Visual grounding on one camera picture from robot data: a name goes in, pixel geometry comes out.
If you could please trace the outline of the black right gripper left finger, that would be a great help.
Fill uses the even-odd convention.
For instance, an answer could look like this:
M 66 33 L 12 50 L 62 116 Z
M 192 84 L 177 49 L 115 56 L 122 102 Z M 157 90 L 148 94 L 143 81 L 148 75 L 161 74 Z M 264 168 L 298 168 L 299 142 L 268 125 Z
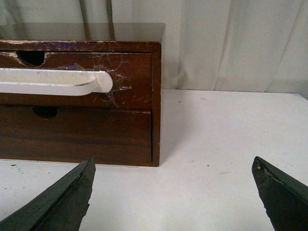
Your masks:
M 0 222 L 2 231 L 78 231 L 89 208 L 95 162 L 89 157 Z

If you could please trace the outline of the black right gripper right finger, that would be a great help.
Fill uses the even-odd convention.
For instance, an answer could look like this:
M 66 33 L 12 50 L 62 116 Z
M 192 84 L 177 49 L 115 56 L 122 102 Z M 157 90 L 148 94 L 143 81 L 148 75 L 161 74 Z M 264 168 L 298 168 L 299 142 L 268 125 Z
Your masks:
M 276 231 L 308 229 L 308 187 L 260 157 L 252 174 L 266 213 Z

